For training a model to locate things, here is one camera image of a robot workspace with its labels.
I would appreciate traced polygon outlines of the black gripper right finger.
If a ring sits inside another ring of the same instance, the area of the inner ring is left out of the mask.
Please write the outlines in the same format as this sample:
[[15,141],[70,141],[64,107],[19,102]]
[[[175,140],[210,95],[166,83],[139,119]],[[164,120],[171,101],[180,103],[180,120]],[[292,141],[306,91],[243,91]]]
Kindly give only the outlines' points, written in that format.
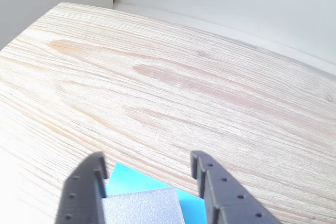
[[208,223],[280,224],[241,183],[214,158],[202,151],[191,152],[191,174],[204,199]]

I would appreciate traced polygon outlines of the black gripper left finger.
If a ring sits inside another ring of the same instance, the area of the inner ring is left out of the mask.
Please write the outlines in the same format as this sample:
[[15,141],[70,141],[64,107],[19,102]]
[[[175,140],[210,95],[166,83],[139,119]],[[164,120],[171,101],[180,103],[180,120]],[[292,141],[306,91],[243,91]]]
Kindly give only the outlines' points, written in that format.
[[103,152],[86,157],[65,180],[55,223],[103,224],[104,180],[108,178]]

